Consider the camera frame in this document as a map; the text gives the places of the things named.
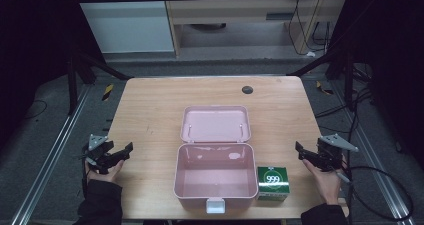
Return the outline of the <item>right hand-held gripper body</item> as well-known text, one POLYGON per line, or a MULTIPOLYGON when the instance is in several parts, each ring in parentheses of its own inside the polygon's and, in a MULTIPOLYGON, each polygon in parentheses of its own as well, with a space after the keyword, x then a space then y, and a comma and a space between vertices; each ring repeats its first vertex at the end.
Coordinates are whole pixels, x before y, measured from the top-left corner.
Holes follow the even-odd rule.
POLYGON ((321 162, 318 168, 323 172, 337 170, 342 167, 343 150, 358 152, 359 149, 338 134, 321 136, 317 140, 318 157, 321 162))

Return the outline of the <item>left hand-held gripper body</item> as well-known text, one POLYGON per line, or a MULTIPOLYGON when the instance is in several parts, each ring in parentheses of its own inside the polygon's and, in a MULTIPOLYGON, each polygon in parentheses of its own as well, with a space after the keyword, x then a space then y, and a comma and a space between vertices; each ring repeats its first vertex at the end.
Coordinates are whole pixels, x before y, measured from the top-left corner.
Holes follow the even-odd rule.
POLYGON ((108 142, 107 136, 97 136, 91 134, 88 143, 83 147, 83 158, 92 170, 100 174, 107 174, 108 169, 116 164, 114 154, 103 152, 102 144, 108 142))

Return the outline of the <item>green and white medicine box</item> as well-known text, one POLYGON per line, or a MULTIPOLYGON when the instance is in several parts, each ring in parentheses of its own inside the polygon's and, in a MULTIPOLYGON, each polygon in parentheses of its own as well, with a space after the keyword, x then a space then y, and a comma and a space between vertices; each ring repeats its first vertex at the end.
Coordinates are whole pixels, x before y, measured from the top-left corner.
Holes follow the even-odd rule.
POLYGON ((258 199, 283 202, 290 194, 285 167, 258 167, 258 199))

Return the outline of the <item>pink plastic storage box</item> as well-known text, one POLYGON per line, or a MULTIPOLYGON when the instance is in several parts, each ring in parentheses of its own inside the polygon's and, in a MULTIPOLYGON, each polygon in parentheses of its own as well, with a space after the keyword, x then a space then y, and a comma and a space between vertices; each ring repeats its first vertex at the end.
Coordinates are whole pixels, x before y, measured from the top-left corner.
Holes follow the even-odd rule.
POLYGON ((174 194, 181 205, 208 214, 250 207, 258 181, 247 109, 189 106, 180 137, 174 194))

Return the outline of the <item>person's left hand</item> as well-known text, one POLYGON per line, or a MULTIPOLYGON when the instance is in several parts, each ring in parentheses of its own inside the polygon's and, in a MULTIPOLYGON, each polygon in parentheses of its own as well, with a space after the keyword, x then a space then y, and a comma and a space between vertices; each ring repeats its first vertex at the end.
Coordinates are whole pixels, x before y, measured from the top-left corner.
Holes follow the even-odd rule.
POLYGON ((124 160, 120 160, 115 166, 108 170, 107 174, 100 174, 95 170, 92 170, 88 163, 85 163, 85 174, 87 182, 90 181, 103 181, 109 183, 115 183, 118 177, 118 173, 121 171, 124 165, 124 160))

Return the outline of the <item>person's right hand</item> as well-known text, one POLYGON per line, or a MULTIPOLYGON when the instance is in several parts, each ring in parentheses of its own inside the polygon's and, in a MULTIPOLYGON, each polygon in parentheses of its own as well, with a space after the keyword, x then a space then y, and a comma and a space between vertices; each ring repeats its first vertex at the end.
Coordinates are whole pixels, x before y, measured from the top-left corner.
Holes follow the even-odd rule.
POLYGON ((327 205, 338 205, 341 188, 339 171, 323 172, 306 159, 303 159, 302 162, 312 174, 322 200, 327 205))

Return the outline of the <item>yellow and black tape strip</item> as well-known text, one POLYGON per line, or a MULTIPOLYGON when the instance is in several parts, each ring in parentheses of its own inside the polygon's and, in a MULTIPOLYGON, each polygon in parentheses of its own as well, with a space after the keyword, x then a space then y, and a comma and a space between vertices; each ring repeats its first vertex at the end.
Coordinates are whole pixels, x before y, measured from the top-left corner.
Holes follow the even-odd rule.
POLYGON ((103 96, 102 96, 102 101, 107 101, 108 100, 108 98, 110 97, 110 94, 111 94, 113 88, 114 88, 114 84, 108 84, 106 86, 105 91, 104 91, 103 96))
POLYGON ((316 88, 326 95, 333 95, 334 94, 332 89, 325 88, 320 81, 316 81, 316 88))

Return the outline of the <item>black metal stand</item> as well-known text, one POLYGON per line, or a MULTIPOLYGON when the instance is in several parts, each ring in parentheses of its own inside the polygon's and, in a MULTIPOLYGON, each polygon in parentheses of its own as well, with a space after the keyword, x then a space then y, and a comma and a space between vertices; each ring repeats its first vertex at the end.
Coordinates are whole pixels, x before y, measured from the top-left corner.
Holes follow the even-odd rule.
POLYGON ((328 52, 288 76, 301 77, 318 66, 328 63, 325 75, 330 80, 344 74, 344 101, 349 109, 353 109, 353 55, 349 49, 332 48, 328 52))
POLYGON ((84 84, 93 84, 96 81, 96 76, 91 69, 92 66, 99 68, 102 71, 120 80, 130 79, 130 76, 113 69, 105 62, 101 62, 99 59, 91 57, 84 52, 75 50, 70 55, 69 60, 67 62, 69 115, 71 115, 76 110, 78 105, 76 76, 79 76, 84 84))

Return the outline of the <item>black curtain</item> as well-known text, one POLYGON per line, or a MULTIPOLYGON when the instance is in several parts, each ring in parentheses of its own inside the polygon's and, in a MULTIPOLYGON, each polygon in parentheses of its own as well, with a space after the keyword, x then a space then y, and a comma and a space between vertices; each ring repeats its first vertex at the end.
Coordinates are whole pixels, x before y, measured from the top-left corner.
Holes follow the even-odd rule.
POLYGON ((333 46, 350 37, 353 59, 402 147, 424 170, 424 0, 345 0, 333 46))
POLYGON ((38 87, 67 73, 58 21, 84 53, 102 52, 77 3, 0 0, 0 150, 33 103, 38 87))

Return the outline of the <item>white cabinet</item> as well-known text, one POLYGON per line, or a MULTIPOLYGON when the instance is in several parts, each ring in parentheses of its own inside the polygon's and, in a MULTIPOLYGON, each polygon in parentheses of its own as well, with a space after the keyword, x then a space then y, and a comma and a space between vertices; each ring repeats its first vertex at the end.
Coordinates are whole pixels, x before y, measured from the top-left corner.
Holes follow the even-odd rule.
POLYGON ((164 2, 81 3, 104 54, 173 52, 164 2))

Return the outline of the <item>wooden desk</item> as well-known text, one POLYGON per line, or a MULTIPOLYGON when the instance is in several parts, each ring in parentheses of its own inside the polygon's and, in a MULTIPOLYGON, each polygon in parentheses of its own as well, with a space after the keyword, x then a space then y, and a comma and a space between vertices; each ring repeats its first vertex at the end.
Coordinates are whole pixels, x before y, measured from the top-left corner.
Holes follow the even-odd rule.
POLYGON ((295 51, 310 50, 308 41, 319 22, 338 20, 345 0, 202 0, 169 1, 174 25, 283 22, 295 51))

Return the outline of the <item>aluminium floor rail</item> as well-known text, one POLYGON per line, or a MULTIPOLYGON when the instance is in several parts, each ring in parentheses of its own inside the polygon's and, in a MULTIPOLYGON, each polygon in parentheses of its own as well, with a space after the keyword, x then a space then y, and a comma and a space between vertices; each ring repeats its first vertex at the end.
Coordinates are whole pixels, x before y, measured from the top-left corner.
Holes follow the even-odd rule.
POLYGON ((13 216, 10 225, 27 225, 35 207, 37 206, 41 195, 52 175, 54 168, 62 154, 65 145, 80 117, 80 114, 86 104, 87 97, 90 93, 91 86, 83 85, 81 94, 78 96, 75 110, 67 116, 55 142, 53 143, 43 165, 41 166, 29 192, 19 209, 13 216))
POLYGON ((380 192, 385 199, 389 215, 384 215, 376 209, 370 207, 360 196, 355 196, 356 200, 360 202, 371 213, 382 219, 396 222, 397 225, 416 225, 412 214, 414 212, 414 203, 403 185, 390 175, 386 170, 376 152, 371 147, 362 126, 357 119, 357 113, 352 112, 344 101, 343 88, 339 82, 331 82, 335 96, 344 106, 343 110, 347 119, 351 122, 351 127, 348 132, 349 138, 355 138, 356 144, 359 148, 359 153, 364 157, 367 164, 352 167, 352 170, 370 170, 378 185, 380 192))

